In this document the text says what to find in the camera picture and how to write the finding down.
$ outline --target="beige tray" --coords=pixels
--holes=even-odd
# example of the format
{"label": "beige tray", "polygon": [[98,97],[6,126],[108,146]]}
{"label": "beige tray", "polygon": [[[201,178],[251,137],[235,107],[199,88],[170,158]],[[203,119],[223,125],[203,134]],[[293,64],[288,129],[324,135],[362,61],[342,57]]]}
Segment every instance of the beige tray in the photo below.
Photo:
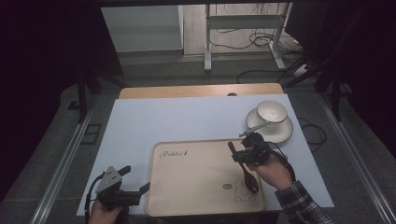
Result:
{"label": "beige tray", "polygon": [[251,193],[227,143],[241,139],[157,144],[149,171],[146,209],[153,217],[260,212],[262,192]]}

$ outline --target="person's right hand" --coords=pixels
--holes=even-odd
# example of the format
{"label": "person's right hand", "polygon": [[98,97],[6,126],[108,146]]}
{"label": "person's right hand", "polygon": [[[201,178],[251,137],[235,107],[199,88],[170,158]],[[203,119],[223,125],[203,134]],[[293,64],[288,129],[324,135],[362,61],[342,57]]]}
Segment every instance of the person's right hand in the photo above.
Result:
{"label": "person's right hand", "polygon": [[262,180],[277,190],[283,190],[292,185],[289,170],[274,155],[271,155],[263,165],[247,164],[247,168],[255,171]]}

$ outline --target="sleeve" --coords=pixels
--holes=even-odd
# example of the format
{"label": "sleeve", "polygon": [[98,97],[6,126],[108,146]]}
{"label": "sleeve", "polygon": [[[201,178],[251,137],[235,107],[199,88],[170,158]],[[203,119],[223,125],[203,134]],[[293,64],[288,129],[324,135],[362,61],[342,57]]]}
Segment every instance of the sleeve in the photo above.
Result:
{"label": "sleeve", "polygon": [[281,191],[276,197],[290,223],[334,223],[322,208],[314,202],[300,181]]}

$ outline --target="wooden spoon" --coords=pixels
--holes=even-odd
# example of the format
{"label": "wooden spoon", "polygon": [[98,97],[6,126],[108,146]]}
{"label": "wooden spoon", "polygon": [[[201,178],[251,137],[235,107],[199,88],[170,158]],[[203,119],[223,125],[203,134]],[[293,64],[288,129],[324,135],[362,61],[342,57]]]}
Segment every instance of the wooden spoon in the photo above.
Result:
{"label": "wooden spoon", "polygon": [[[233,154],[236,153],[236,149],[233,146],[233,142],[229,142],[228,147],[230,148],[230,150]],[[257,183],[257,180],[254,177],[254,175],[252,175],[251,173],[249,173],[247,171],[244,164],[242,164],[241,162],[238,162],[238,163],[242,167],[242,170],[244,171],[245,185],[247,186],[248,190],[250,190],[252,193],[259,192],[259,183]]]}

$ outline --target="wooden table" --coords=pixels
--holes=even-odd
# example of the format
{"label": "wooden table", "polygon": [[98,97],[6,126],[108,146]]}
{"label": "wooden table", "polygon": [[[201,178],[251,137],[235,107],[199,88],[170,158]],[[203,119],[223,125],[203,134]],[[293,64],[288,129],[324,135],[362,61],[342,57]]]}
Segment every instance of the wooden table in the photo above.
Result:
{"label": "wooden table", "polygon": [[173,98],[194,96],[282,94],[282,87],[277,83],[203,85],[203,86],[169,86],[125,88],[120,99]]}

